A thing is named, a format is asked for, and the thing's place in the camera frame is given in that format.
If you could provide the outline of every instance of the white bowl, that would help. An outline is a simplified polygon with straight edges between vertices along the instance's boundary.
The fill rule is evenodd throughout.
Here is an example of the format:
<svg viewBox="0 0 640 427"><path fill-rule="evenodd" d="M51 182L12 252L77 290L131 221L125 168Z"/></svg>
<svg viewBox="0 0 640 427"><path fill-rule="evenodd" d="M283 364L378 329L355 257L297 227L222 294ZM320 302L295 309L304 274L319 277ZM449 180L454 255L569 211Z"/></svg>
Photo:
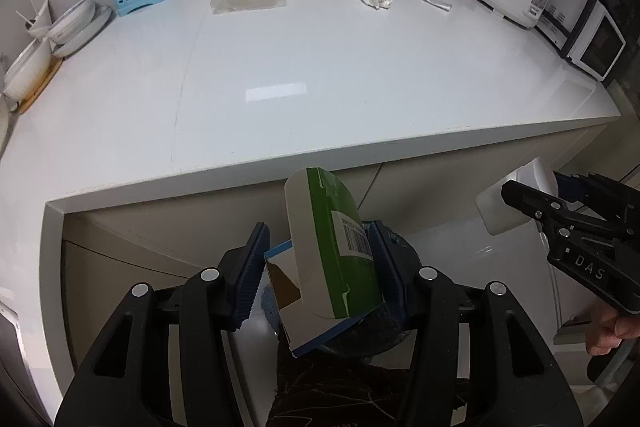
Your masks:
<svg viewBox="0 0 640 427"><path fill-rule="evenodd" d="M95 0L81 0L64 12L51 26L47 37L56 44L66 44L94 18Z"/></svg>
<svg viewBox="0 0 640 427"><path fill-rule="evenodd" d="M31 55L33 55L33 52L36 51L37 47L38 39L33 39L33 41L31 41L29 45L22 50L20 55L18 55L18 58L16 58L14 60L14 63L9 66L8 70L6 70L6 73L4 74L5 84L8 84L11 81L16 71L20 70L20 68L23 67L24 63L29 60Z"/></svg>
<svg viewBox="0 0 640 427"><path fill-rule="evenodd" d="M5 80L3 93L13 100L27 98L38 87L49 70L51 64L49 39L45 38L42 42L34 40L29 46L32 46L34 42L36 43L34 51L13 76Z"/></svg>
<svg viewBox="0 0 640 427"><path fill-rule="evenodd" d="M0 153L4 145L4 138L9 129L9 109L6 107L4 96L0 94Z"/></svg>
<svg viewBox="0 0 640 427"><path fill-rule="evenodd" d="M49 11L49 0L44 0L42 8L40 8L34 23L31 25L31 28L27 30L27 33L31 35L31 37L41 41L47 36L47 33L49 33L50 26L51 12Z"/></svg>
<svg viewBox="0 0 640 427"><path fill-rule="evenodd" d="M111 8L108 6L101 6L95 12L95 18L84 30L81 30L78 35L72 38L69 42L63 46L58 46L53 56L56 58L64 58L75 53L82 48L87 42L93 39L103 28L111 17Z"/></svg>

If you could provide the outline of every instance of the microwave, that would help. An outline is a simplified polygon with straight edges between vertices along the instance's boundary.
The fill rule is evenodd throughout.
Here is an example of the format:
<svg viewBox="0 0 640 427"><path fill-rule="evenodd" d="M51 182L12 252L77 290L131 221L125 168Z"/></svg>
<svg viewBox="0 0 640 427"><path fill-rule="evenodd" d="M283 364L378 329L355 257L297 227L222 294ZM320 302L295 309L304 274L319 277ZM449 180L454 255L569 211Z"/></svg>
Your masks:
<svg viewBox="0 0 640 427"><path fill-rule="evenodd" d="M558 50L562 50L588 5L588 0L549 0L537 28ZM574 44L564 52L565 58L574 66L602 82L622 55L625 45L625 38L615 20L597 0L575 36Z"/></svg>

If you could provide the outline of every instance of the barcode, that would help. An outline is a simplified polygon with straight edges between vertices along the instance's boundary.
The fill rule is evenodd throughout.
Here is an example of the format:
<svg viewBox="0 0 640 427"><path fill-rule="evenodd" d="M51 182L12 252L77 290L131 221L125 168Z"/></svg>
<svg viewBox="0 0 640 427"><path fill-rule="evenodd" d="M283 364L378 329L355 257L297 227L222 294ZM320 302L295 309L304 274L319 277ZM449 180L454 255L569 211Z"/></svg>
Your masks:
<svg viewBox="0 0 640 427"><path fill-rule="evenodd" d="M360 230L356 230L351 225L347 225L344 220L342 220L342 225L344 227L344 234L347 236L349 250L360 252L371 257L371 249L369 248L367 237Z"/></svg>

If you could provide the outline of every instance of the white plate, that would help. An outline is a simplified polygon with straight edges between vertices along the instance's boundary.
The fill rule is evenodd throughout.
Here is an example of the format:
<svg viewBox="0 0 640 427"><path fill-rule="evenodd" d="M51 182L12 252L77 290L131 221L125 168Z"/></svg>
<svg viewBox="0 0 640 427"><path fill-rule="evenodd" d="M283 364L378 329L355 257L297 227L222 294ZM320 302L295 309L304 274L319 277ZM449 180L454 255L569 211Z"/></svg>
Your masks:
<svg viewBox="0 0 640 427"><path fill-rule="evenodd" d="M56 44L66 44L91 22L94 13L94 0L78 1L53 23L47 37Z"/></svg>
<svg viewBox="0 0 640 427"><path fill-rule="evenodd" d="M58 46L55 49L53 56L56 58L64 58L78 51L100 32L102 27L109 20L110 16L111 8L108 6L102 6L96 11L94 20L69 42L63 46Z"/></svg>

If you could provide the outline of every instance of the cardboard box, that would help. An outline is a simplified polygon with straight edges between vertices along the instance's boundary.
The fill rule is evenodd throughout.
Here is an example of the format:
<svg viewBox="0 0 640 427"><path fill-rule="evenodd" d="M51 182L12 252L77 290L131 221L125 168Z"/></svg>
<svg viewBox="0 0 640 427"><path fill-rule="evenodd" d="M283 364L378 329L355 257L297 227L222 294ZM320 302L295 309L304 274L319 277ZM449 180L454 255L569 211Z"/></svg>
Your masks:
<svg viewBox="0 0 640 427"><path fill-rule="evenodd" d="M308 168L284 185L289 230L305 306L326 319L369 313L382 302L358 208L331 172Z"/></svg>
<svg viewBox="0 0 640 427"><path fill-rule="evenodd" d="M289 349L300 357L359 322L366 314L327 319L313 314L302 300L296 256L291 241L264 254Z"/></svg>

